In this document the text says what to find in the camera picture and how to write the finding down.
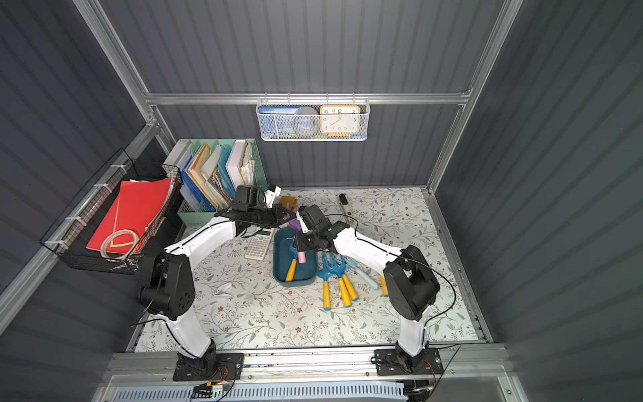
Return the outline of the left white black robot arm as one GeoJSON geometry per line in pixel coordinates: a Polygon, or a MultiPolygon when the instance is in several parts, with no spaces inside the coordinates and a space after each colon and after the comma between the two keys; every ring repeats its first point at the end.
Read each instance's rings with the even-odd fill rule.
{"type": "Polygon", "coordinates": [[[214,342],[203,330],[193,308],[196,295],[193,269],[251,226],[271,229],[294,219],[294,214],[277,201],[280,195],[281,188],[274,184],[241,185],[228,209],[215,214],[201,229],[139,260],[145,280],[138,301],[146,307],[149,322],[163,323],[184,358],[210,362],[215,355],[214,342]]]}

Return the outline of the teal plastic storage box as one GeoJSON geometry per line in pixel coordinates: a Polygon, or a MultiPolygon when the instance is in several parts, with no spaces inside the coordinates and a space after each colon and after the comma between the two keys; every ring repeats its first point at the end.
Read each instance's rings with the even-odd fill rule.
{"type": "Polygon", "coordinates": [[[298,261],[295,248],[295,233],[291,227],[279,229],[274,237],[273,276],[284,287],[308,286],[316,281],[318,271],[317,254],[305,253],[306,261],[298,261]]]}

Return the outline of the light blue rake pale handle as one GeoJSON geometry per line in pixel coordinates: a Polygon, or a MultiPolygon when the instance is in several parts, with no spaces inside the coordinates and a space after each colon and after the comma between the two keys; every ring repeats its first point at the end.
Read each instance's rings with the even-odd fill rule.
{"type": "Polygon", "coordinates": [[[380,285],[376,283],[376,281],[373,278],[371,278],[371,276],[368,273],[366,273],[362,268],[360,268],[358,266],[358,263],[354,259],[347,257],[346,263],[347,263],[347,268],[355,271],[358,274],[358,276],[360,276],[365,281],[365,283],[373,290],[378,290],[380,288],[380,285]]]}

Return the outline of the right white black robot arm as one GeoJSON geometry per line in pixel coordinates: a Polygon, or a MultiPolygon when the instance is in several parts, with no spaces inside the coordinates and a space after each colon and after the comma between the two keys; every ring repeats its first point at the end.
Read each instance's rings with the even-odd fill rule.
{"type": "Polygon", "coordinates": [[[326,251],[347,257],[382,276],[388,298],[401,316],[400,337],[396,342],[399,356],[419,358],[425,351],[425,327],[430,306],[435,304],[440,283],[415,246],[387,246],[360,234],[349,224],[330,221],[316,205],[297,212],[301,232],[296,237],[300,251],[326,251]]]}

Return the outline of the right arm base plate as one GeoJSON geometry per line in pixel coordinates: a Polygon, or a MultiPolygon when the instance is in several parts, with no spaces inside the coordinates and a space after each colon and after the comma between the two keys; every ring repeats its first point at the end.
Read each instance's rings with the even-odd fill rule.
{"type": "Polygon", "coordinates": [[[402,348],[380,348],[374,351],[371,363],[379,376],[442,375],[443,361],[437,348],[423,348],[410,356],[402,348]]]}

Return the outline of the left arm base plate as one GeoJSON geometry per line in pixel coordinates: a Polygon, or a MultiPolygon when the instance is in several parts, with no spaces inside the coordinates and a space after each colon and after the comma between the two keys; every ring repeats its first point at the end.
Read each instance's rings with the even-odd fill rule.
{"type": "Polygon", "coordinates": [[[238,380],[243,364],[242,353],[206,354],[202,358],[188,358],[179,353],[172,380],[175,382],[238,380]]]}

